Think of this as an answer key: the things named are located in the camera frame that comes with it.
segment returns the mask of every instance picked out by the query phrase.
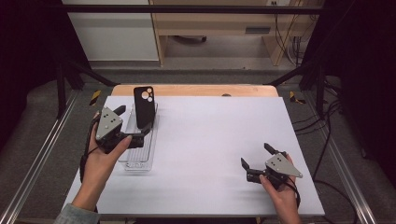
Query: black phone case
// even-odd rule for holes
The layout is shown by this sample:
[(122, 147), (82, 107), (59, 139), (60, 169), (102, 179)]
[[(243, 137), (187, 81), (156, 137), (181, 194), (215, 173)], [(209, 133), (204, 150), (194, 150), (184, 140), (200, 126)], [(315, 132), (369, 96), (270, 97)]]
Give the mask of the black phone case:
[(134, 88), (134, 108), (136, 111), (136, 124), (138, 129), (151, 126), (155, 118), (154, 89), (150, 86)]

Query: hand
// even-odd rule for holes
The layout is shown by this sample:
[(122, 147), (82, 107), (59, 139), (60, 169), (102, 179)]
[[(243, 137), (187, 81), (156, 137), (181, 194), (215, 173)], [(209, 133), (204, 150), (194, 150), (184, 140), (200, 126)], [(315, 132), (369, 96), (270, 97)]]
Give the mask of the hand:
[[(295, 183), (295, 176), (291, 176), (290, 179)], [(260, 175), (260, 181), (273, 201), (280, 222), (283, 224), (301, 223), (300, 216), (297, 211), (297, 202), (294, 190), (286, 185), (282, 185), (279, 187), (279, 190), (276, 191), (271, 182), (263, 175)]]
[(97, 126), (96, 123), (92, 128), (89, 146), (89, 152), (92, 151), (92, 153), (88, 156), (85, 165), (85, 175), (81, 187), (72, 202), (74, 206), (90, 211), (94, 210), (117, 159), (128, 148), (132, 139), (132, 136), (122, 139), (114, 150), (106, 154), (96, 144)]

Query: floor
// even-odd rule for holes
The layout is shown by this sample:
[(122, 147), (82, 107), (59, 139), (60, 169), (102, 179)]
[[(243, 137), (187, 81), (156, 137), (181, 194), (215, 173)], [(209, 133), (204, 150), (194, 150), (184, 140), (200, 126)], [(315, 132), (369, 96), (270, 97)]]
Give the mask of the floor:
[[(163, 67), (144, 65), (133, 69), (115, 69), (114, 64), (98, 66), (97, 72), (111, 80), (121, 83), (244, 83), (263, 84), (286, 74), (293, 69), (290, 60), (283, 58), (282, 64), (273, 67), (268, 54), (259, 37), (248, 39), (238, 36), (209, 36), (205, 43), (196, 39), (173, 37), (170, 39), (166, 60)], [(20, 195), (24, 203), (17, 206), (18, 221), (51, 220), (62, 209), (63, 201), (78, 168), (78, 160), (83, 149), (86, 124), (91, 115), (103, 105), (111, 88), (105, 87), (89, 77), (83, 77), (86, 85), (83, 91), (70, 91), (68, 96), (76, 96), (75, 106), (69, 112), (68, 120), (63, 124), (59, 135), (54, 136), (53, 145), (48, 154), (43, 153), (42, 145), (46, 141), (52, 125), (56, 122), (57, 103), (56, 85), (47, 83), (36, 88), (28, 96), (28, 106), (14, 134), (2, 150), (0, 157), (0, 186), (4, 190), (0, 194), (0, 209), (6, 211), (10, 205), (15, 205), (14, 195)], [(301, 129), (315, 120), (314, 110), (308, 104), (314, 91), (299, 90), (299, 77), (291, 79), (277, 87), (279, 95), (284, 98), (290, 113), (290, 120), (295, 130)], [(337, 77), (328, 77), (328, 81), (340, 86)], [(92, 93), (101, 90), (101, 96), (96, 106), (89, 105)], [(296, 100), (290, 99), (290, 92)], [(327, 90), (325, 108), (337, 100), (337, 92)], [(349, 121), (343, 113), (343, 108), (337, 108), (332, 114), (332, 140), (334, 144), (328, 147), (318, 171), (318, 179), (331, 183), (348, 194), (343, 172), (338, 169), (333, 152), (339, 151), (350, 170), (353, 180), (359, 187), (364, 201), (375, 218), (375, 223), (396, 223), (396, 192), (388, 182), (375, 161), (361, 156), (361, 146), (350, 128)], [(296, 132), (300, 147), (311, 174), (318, 163), (321, 149), (325, 143), (326, 134), (318, 123), (309, 129)], [(35, 157), (43, 155), (42, 166), (32, 177), (34, 185), (30, 188), (23, 185), (26, 174), (36, 163)], [(18, 194), (19, 187), (29, 194)], [(337, 223), (352, 223), (354, 212), (348, 201), (339, 193), (326, 185), (317, 184), (318, 195), (326, 212), (326, 217)], [(248, 223), (251, 219), (200, 219), (199, 223)], [(143, 220), (140, 222), (155, 223), (158, 220)], [(264, 223), (277, 223), (273, 217)], [(304, 217), (304, 223), (328, 223), (322, 217)]]

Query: aluminum rail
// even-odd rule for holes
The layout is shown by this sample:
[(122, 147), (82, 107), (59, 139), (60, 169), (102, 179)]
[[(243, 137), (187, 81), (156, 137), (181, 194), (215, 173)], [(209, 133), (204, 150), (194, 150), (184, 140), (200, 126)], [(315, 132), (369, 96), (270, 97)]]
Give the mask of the aluminum rail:
[(181, 5), (43, 5), (44, 9), (89, 13), (218, 13), (321, 15), (337, 9), (323, 7), (250, 7)]
[[(312, 111), (314, 112), (314, 114), (316, 114), (315, 100), (312, 95), (312, 92), (303, 91), (303, 93), (304, 93), (304, 98), (307, 100)], [(326, 137), (329, 133), (327, 126), (321, 129), (321, 133), (323, 139), (326, 140)], [(358, 183), (353, 177), (352, 172), (347, 166), (346, 161), (344, 160), (340, 150), (338, 149), (331, 135), (330, 135), (328, 150), (332, 158), (332, 162), (334, 163), (335, 169), (337, 170), (341, 178), (341, 181), (343, 182), (344, 187), (346, 188), (346, 193), (348, 194), (350, 201), (352, 201), (352, 203), (355, 205), (356, 212), (358, 214), (359, 219), (361, 220), (361, 223), (375, 224), (376, 220), (373, 215), (373, 212), (370, 209), (368, 203), (366, 202), (363, 194), (361, 193), (361, 189), (359, 188)]]
[(45, 140), (43, 146), (40, 148), (37, 156), (35, 157), (35, 161), (31, 165), (28, 173), (26, 174), (25, 178), (23, 179), (20, 187), (18, 188), (17, 192), (15, 193), (13, 199), (8, 204), (8, 207), (3, 212), (2, 216), (0, 216), (0, 223), (2, 224), (11, 224), (14, 223), (20, 213), (24, 203), (26, 202), (27, 197), (29, 196), (38, 176), (40, 175), (41, 170), (46, 163), (48, 156), (50, 155), (53, 146), (56, 143), (56, 140), (61, 133), (64, 124), (66, 123), (69, 115), (75, 105), (75, 102), (78, 98), (78, 91), (72, 91), (69, 99), (68, 99), (68, 107), (64, 112), (64, 115), (56, 119), (54, 125), (52, 126), (47, 139)]

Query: white table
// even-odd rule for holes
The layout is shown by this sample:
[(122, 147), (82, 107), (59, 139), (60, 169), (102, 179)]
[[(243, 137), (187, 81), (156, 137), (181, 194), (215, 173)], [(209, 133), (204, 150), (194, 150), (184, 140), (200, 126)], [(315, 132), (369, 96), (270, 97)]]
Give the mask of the white table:
[[(297, 169), (301, 216), (323, 207), (280, 97), (156, 96), (160, 115), (152, 170), (127, 173), (117, 164), (98, 209), (122, 217), (265, 217), (275, 215), (261, 185), (248, 183), (244, 158), (264, 169), (268, 143), (287, 151)], [(110, 96), (114, 109), (132, 96)], [(78, 173), (65, 203), (78, 192)]]

